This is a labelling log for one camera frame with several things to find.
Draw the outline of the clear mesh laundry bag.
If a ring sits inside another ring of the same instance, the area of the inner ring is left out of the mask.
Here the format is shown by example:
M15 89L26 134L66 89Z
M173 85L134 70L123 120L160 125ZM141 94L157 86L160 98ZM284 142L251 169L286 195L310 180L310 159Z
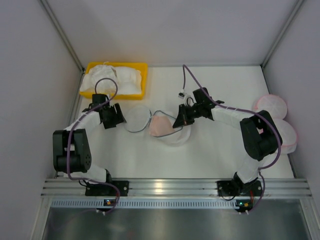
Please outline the clear mesh laundry bag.
M126 119L126 123L124 124L124 128L126 131L133 134L147 132L148 135L151 136L153 139L161 141L169 146L178 147L187 142L191 135L192 128L190 126L173 128L174 133L164 136L157 137L150 135L149 125L152 117L156 115L168 116L173 128L173 124L176 118L173 116L172 112L161 109L152 112L145 105L134 106L125 113L124 118Z

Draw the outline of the pink bra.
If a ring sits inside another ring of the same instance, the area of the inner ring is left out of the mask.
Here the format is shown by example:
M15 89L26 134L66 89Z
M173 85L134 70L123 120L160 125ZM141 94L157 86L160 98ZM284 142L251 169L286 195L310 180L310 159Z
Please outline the pink bra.
M172 127L170 118L166 115L155 115L149 124L149 134L154 137L161 137L173 134L175 130Z

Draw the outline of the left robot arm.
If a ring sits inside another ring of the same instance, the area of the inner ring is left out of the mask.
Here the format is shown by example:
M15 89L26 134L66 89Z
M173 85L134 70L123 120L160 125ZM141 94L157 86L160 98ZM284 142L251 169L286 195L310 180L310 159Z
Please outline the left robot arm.
M68 177L78 181L91 181L94 184L112 183L110 172L92 163L88 136L98 126L105 130L125 123L119 103L110 104L108 95L95 93L92 103L79 117L63 130L52 135L53 167Z

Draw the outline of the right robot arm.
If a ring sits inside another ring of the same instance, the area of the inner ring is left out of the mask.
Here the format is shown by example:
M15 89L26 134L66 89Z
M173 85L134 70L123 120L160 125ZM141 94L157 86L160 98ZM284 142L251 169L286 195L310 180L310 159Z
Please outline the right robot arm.
M263 167L263 159L275 153L283 143L269 112L222 106L225 102L213 100L205 87L194 90L192 94L193 97L184 90L179 92L178 96L183 99L183 103L178 107L172 127L176 129L189 126L195 119L203 117L239 130L246 155L233 178L243 184L255 181L258 171Z

